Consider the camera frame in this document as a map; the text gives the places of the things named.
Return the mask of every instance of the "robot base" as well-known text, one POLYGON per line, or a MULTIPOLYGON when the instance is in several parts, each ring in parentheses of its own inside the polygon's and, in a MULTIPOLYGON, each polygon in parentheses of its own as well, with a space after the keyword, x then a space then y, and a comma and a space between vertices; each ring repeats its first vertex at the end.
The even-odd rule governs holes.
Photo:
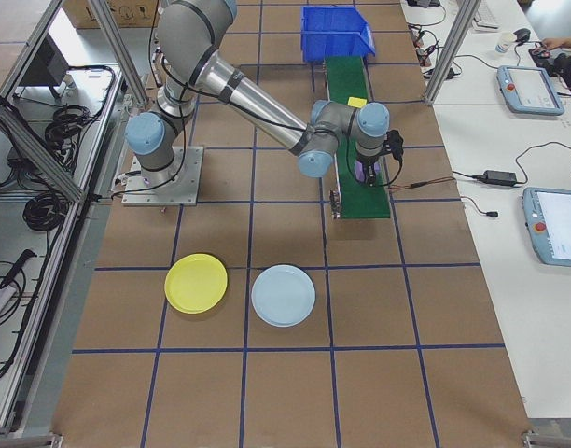
MULTIPOLYGON (((183 147, 174 147, 177 160, 182 160, 183 147)), ((151 191, 125 194, 121 202, 126 206, 167 206, 167 205, 196 205, 201 180, 201 166, 203 147, 187 147, 186 157, 181 173, 174 181, 153 189, 151 191)), ((136 158, 130 167, 131 171, 140 170, 140 163, 136 158)), ((150 188, 140 175, 129 177, 126 191, 150 188)))

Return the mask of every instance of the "keyboard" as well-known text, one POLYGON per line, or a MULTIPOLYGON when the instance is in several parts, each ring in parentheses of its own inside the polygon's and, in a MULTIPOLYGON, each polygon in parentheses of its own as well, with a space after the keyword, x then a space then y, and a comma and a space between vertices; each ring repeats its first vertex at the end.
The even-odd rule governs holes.
MULTIPOLYGON (((457 5, 460 7, 464 0, 456 0, 457 5)), ((486 0, 481 0, 479 9, 474 15, 474 20, 472 21, 472 27, 478 31, 490 31, 494 32, 499 29, 499 21, 497 17, 493 14, 486 0)))

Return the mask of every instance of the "blue bin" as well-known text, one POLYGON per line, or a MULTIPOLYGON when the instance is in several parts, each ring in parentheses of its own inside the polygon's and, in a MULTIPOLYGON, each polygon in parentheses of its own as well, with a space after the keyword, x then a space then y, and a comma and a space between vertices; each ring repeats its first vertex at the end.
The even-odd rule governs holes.
POLYGON ((300 28, 306 63, 375 54, 370 26, 355 7, 302 7, 300 28))

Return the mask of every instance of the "cardboard box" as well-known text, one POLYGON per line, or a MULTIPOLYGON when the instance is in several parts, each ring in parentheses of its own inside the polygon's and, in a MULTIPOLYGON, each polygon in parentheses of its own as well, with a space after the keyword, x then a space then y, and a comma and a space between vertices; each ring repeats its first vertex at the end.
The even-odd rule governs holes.
MULTIPOLYGON (((120 28, 150 28, 153 17, 159 20, 159 14, 155 14, 156 0, 107 0, 107 4, 120 28)), ((66 0, 63 10, 75 28, 99 28, 88 0, 66 0)))

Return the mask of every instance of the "tablet screen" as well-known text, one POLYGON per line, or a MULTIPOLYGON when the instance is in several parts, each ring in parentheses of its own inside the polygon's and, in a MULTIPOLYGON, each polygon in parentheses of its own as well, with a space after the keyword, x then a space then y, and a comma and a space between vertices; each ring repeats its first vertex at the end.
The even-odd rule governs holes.
POLYGON ((551 254, 555 259, 571 259, 571 194, 537 193, 547 224, 551 254))
POLYGON ((556 107, 540 71, 515 68, 508 71, 522 105, 543 109, 556 107))

